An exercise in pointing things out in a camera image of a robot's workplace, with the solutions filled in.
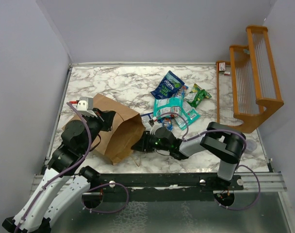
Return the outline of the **brown paper bag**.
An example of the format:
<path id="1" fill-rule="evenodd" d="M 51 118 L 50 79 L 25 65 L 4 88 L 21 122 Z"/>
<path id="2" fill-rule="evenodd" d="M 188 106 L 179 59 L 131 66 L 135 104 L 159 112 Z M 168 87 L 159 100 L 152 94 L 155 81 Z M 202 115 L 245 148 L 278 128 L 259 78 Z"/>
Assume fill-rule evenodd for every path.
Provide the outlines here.
<path id="1" fill-rule="evenodd" d="M 67 102 L 67 105 L 76 116 L 64 126 L 62 144 L 79 156 L 85 155 L 88 150 L 97 151 L 112 164 L 117 164 L 132 153 L 131 147 L 139 141 L 145 130 L 138 112 L 102 94 L 93 97 L 93 107 L 101 111 L 116 112 L 113 129 L 109 132 L 91 132 L 90 120 L 94 118 L 82 116 L 74 104 Z"/>

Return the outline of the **blue white chips bag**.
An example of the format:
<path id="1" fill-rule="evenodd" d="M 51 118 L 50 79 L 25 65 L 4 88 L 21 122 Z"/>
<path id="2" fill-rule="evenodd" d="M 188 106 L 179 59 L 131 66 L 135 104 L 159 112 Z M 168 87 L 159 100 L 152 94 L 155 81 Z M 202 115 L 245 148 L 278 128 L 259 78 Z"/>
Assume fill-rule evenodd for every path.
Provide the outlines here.
<path id="1" fill-rule="evenodd" d="M 153 119 L 153 113 L 152 112 L 150 112 L 150 113 L 144 113 L 144 114 L 141 114 L 140 117 L 141 117 L 142 123 L 145 126 L 145 128 L 146 129 L 147 128 L 150 128 L 151 125 L 150 125 L 149 121 L 151 119 Z"/>

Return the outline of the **blue M&M's packet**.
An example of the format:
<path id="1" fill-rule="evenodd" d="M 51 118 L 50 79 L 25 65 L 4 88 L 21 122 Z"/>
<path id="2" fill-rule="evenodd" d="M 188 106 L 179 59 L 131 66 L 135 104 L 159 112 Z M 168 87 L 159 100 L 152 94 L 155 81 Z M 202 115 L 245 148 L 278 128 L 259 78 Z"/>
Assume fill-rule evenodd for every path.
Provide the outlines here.
<path id="1" fill-rule="evenodd" d="M 173 130 L 172 118 L 170 118 L 170 117 L 164 117 L 164 118 L 161 118 L 160 119 L 160 122 L 169 131 L 172 131 Z"/>
<path id="2" fill-rule="evenodd" d="M 186 94 L 186 91 L 188 90 L 188 86 L 186 85 L 183 85 L 182 87 L 180 87 L 177 91 L 177 93 L 175 93 L 173 95 L 173 97 L 177 97 L 177 98 L 180 98 L 180 99 L 184 99 L 184 96 Z"/>

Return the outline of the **teal Fox's candy bag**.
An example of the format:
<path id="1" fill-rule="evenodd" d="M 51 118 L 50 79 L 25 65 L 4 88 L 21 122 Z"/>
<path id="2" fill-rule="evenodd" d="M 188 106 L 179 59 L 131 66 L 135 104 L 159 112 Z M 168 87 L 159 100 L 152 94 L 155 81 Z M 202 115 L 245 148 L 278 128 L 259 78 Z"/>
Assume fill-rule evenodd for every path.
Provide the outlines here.
<path id="1" fill-rule="evenodd" d="M 200 114 L 187 101 L 183 102 L 180 115 L 182 118 L 176 116 L 174 119 L 182 131 L 200 118 Z"/>

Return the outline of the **blue Burts chips bag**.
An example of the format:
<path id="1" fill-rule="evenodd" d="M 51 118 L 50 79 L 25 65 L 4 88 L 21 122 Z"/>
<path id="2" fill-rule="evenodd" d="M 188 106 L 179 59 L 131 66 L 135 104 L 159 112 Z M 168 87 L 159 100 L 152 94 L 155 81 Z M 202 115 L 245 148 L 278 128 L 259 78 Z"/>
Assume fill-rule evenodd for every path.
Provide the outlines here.
<path id="1" fill-rule="evenodd" d="M 184 81 L 177 75 L 172 71 L 168 71 L 156 89 L 151 91 L 151 94 L 157 100 L 167 99 L 176 94 L 184 84 Z"/>

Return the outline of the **green candy bag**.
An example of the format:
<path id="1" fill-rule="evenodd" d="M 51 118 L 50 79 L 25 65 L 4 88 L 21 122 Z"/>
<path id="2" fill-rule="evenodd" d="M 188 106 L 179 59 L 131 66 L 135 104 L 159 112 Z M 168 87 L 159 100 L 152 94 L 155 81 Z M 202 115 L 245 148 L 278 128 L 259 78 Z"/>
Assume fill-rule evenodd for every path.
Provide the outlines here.
<path id="1" fill-rule="evenodd" d="M 211 97 L 209 92 L 195 83 L 190 93 L 184 99 L 191 107 L 197 108 L 204 99 L 210 99 Z"/>

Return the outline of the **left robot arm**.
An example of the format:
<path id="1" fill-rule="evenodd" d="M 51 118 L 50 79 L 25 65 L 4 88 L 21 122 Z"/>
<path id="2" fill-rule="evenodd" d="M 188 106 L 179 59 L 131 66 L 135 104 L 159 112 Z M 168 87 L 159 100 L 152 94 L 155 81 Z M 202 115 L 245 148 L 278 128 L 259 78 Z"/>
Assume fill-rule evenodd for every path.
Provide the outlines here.
<path id="1" fill-rule="evenodd" d="M 99 179 L 92 168 L 88 168 L 86 175 L 76 177 L 66 189 L 62 187 L 83 163 L 99 133 L 111 131 L 116 112 L 97 108 L 75 112 L 79 118 L 66 124 L 62 143 L 53 152 L 40 184 L 25 206 L 2 223 L 7 232 L 49 233 L 79 195 L 98 189 Z"/>

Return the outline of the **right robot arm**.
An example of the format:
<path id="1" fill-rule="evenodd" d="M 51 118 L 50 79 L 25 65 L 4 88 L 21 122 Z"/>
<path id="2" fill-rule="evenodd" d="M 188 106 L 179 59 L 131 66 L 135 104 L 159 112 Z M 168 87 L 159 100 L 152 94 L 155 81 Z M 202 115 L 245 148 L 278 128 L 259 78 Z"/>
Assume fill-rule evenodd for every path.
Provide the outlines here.
<path id="1" fill-rule="evenodd" d="M 182 139 L 176 138 L 166 127 L 154 125 L 143 132 L 131 149 L 139 152 L 163 150 L 177 160 L 185 160 L 207 150 L 220 159 L 215 184 L 226 190 L 232 185 L 232 177 L 246 150 L 246 136 L 226 125 L 210 122 L 205 131 Z"/>

